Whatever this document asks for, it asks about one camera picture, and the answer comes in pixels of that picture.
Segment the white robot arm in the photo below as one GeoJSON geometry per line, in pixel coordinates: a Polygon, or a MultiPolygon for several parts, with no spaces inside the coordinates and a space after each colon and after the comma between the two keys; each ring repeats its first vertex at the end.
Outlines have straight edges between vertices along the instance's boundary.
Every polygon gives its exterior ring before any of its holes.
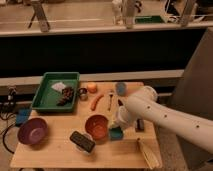
{"type": "Polygon", "coordinates": [[[127,96],[111,126],[125,130],[137,119],[145,119],[213,154],[213,121],[163,106],[157,97],[154,88],[142,86],[127,96]]]}

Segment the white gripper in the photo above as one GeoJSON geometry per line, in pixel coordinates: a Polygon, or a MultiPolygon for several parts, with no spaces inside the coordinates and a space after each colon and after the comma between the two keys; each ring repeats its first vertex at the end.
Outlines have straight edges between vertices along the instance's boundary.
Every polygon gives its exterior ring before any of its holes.
{"type": "Polygon", "coordinates": [[[110,123],[111,128],[120,127],[125,130],[133,125],[136,120],[136,116],[132,115],[124,106],[120,106],[113,116],[110,123]]]}

